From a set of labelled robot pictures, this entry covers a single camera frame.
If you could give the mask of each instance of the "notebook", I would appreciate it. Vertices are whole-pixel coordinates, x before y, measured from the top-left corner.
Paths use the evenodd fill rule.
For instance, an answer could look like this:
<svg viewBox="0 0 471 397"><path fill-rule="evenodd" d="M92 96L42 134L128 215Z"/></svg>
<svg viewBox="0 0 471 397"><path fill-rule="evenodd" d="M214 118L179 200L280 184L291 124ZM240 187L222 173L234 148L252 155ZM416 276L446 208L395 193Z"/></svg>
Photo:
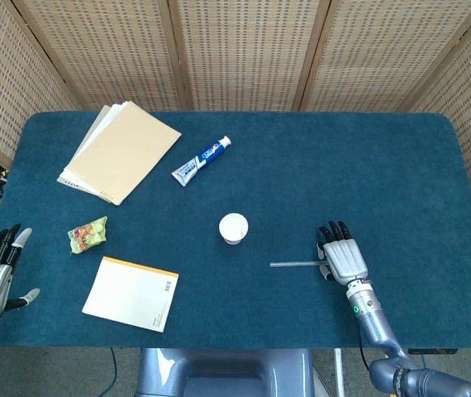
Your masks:
<svg viewBox="0 0 471 397"><path fill-rule="evenodd" d="M149 174L181 135L133 102L112 105L93 127L58 181L115 205Z"/></svg>
<svg viewBox="0 0 471 397"><path fill-rule="evenodd" d="M178 274L104 256L82 312L163 332Z"/></svg>

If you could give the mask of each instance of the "floor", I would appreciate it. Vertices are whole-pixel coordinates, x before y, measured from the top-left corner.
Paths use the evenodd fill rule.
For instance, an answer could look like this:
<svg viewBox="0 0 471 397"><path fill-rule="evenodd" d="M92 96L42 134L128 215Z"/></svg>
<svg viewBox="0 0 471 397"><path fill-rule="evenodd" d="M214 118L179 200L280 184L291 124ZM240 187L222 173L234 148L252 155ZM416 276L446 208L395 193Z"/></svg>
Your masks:
<svg viewBox="0 0 471 397"><path fill-rule="evenodd" d="M140 349L117 348L115 352L117 382L107 396L132 396ZM366 350L368 361L379 357L380 353ZM423 364L420 356L415 358ZM343 360L346 396L382 395L371 386L358 349L345 349ZM425 360L430 368L471 381L471 349L459 350L452 356L425 356ZM335 395L333 351L313 351L313 361ZM0 396L98 396L112 377L112 356L106 348L0 347Z"/></svg>

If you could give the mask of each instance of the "table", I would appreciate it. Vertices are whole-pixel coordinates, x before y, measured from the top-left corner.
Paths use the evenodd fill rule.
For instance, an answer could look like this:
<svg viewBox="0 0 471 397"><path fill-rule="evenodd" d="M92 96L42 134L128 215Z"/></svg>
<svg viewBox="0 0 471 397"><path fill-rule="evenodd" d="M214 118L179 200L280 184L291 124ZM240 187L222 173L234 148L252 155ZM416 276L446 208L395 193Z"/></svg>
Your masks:
<svg viewBox="0 0 471 397"><path fill-rule="evenodd" d="M471 347L471 188L439 114L155 112L182 137L115 207L56 182L96 112L47 112L24 127L0 229L32 227L0 344L123 347L353 347L345 287L317 268L316 229L344 220L405 347ZM183 188L170 175L227 135L226 153ZM250 224L228 246L230 212ZM67 231L108 216L107 242L70 253ZM102 256L180 274L164 333L81 313Z"/></svg>

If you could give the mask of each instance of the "white cup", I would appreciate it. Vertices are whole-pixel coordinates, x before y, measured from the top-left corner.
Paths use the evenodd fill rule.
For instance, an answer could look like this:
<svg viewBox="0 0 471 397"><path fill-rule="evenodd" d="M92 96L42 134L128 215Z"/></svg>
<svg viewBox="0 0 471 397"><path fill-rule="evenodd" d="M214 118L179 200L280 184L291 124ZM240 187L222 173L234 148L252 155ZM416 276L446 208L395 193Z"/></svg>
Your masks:
<svg viewBox="0 0 471 397"><path fill-rule="evenodd" d="M232 246L239 244L248 231L249 223L240 213L229 213L219 222L219 233Z"/></svg>

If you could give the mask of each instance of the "candy wrapper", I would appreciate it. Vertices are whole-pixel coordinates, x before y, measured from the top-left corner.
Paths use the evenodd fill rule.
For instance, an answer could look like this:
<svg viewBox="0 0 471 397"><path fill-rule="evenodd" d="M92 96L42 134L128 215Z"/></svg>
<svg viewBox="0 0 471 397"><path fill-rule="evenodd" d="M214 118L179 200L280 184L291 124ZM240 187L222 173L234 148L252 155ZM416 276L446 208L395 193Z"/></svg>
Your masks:
<svg viewBox="0 0 471 397"><path fill-rule="evenodd" d="M86 225L76 227L69 232L70 247L74 254L86 251L91 246L97 246L106 241L105 223L107 217L96 219Z"/></svg>

